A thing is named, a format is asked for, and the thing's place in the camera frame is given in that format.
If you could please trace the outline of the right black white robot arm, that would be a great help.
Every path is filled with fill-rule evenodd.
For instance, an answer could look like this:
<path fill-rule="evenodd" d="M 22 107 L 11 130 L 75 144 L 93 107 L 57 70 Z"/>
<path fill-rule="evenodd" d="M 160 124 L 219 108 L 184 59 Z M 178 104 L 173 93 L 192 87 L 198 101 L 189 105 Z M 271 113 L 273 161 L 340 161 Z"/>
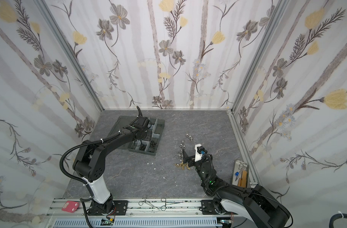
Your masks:
<path fill-rule="evenodd" d="M 230 184 L 217 176 L 213 157 L 203 146 L 199 146 L 195 155 L 188 156 L 182 149 L 183 162 L 195 167 L 201 179 L 205 194 L 213 197 L 214 210 L 219 213 L 232 212 L 245 217 L 258 228 L 289 228 L 294 220 L 289 210 L 276 200 L 264 187 L 240 187 Z"/>

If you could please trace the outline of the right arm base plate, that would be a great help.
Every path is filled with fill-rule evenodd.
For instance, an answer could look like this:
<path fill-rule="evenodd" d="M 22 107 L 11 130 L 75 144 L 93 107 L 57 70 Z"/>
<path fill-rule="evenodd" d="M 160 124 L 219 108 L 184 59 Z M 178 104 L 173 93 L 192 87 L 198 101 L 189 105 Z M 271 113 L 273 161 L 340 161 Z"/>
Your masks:
<path fill-rule="evenodd" d="M 217 199 L 203 199 L 199 210 L 203 215 L 230 215 Z"/>

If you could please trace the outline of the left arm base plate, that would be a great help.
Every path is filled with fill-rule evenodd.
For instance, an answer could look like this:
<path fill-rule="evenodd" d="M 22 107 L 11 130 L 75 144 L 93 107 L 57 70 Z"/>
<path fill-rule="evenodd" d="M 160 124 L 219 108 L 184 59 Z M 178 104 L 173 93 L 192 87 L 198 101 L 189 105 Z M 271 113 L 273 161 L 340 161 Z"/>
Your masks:
<path fill-rule="evenodd" d="M 93 216 L 108 216 L 111 214 L 125 216 L 128 209 L 128 202 L 128 200 L 108 200 L 104 204 L 99 204 L 92 201 L 89 209 L 87 210 L 87 214 Z"/>

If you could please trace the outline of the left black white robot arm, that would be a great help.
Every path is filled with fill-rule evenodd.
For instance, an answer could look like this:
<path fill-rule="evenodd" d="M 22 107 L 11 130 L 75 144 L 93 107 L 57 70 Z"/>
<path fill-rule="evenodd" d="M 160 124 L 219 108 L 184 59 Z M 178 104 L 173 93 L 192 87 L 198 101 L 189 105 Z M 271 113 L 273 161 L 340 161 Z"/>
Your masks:
<path fill-rule="evenodd" d="M 149 127 L 138 128 L 138 125 L 126 126 L 117 133 L 96 141 L 84 141 L 84 143 L 74 146 L 66 151 L 59 162 L 61 172 L 70 179 L 79 181 L 83 186 L 87 187 L 90 197 L 88 199 L 81 198 L 84 204 L 91 202 L 88 208 L 85 208 L 85 215 L 109 215 L 116 208 L 113 196 L 108 190 L 104 181 L 104 172 L 106 168 L 106 157 L 120 146 L 133 142 L 135 140 L 143 140 L 150 137 Z M 64 160 L 71 152 L 79 150 L 73 163 L 73 170 L 77 175 L 70 174 L 64 168 Z"/>

